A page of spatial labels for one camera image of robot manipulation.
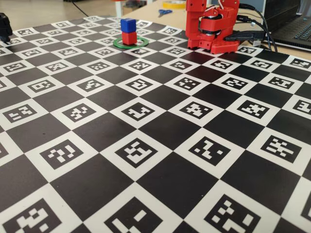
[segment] stacked cubes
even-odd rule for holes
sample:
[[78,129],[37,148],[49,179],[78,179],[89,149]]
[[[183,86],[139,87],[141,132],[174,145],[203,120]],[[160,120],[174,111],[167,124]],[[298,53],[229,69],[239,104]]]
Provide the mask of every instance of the stacked cubes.
[[121,19],[122,41],[126,45],[137,43],[136,20],[131,18]]

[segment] laptop keyboard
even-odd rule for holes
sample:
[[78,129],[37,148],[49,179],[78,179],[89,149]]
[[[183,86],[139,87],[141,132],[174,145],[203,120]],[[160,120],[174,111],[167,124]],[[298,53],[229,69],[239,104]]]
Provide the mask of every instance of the laptop keyboard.
[[307,24],[295,37],[298,40],[311,40],[311,23]]

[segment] red robot arm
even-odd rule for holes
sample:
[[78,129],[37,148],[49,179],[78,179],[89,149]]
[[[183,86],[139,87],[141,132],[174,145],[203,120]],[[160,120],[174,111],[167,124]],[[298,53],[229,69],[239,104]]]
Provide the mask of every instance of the red robot arm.
[[200,47],[214,54],[238,50],[239,41],[224,41],[224,38],[233,33],[240,1],[220,1],[223,7],[207,8],[207,0],[187,0],[186,36],[189,48]]

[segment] red plastic part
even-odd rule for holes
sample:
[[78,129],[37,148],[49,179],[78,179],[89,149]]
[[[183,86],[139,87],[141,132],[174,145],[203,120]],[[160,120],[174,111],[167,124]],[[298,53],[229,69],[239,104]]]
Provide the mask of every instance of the red plastic part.
[[[187,0],[187,24],[186,36],[188,37],[188,47],[200,47],[210,50],[211,53],[234,52],[238,50],[238,41],[224,41],[226,36],[233,33],[233,26],[236,22],[239,0],[223,0],[224,8],[212,8],[205,11],[207,0]],[[208,17],[216,17],[222,15],[220,19],[210,19]],[[204,31],[216,32],[220,34],[205,34],[199,31],[199,18],[201,18],[200,28]]]
[[122,32],[122,41],[125,45],[133,45],[137,43],[137,34],[136,32],[124,33]]

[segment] red cube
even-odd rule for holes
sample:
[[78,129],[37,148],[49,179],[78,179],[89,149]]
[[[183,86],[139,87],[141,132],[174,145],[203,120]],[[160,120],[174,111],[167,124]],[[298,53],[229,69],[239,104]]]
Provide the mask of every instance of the red cube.
[[122,41],[125,45],[133,45],[137,43],[137,34],[136,32],[124,33],[122,32]]

